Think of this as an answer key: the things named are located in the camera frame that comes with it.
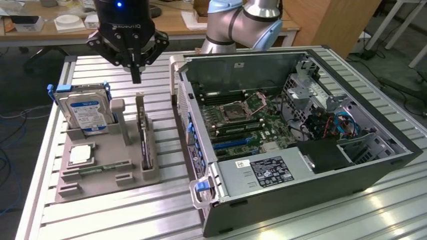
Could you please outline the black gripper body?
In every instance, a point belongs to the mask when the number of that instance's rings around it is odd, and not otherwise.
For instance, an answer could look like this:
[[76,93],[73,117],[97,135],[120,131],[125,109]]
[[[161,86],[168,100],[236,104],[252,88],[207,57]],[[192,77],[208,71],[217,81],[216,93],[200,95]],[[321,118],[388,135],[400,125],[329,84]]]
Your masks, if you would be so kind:
[[144,52],[156,31],[149,1],[95,0],[93,5],[99,19],[97,30],[101,35],[113,41],[113,34],[123,34],[131,54],[136,54],[137,42],[141,43]]

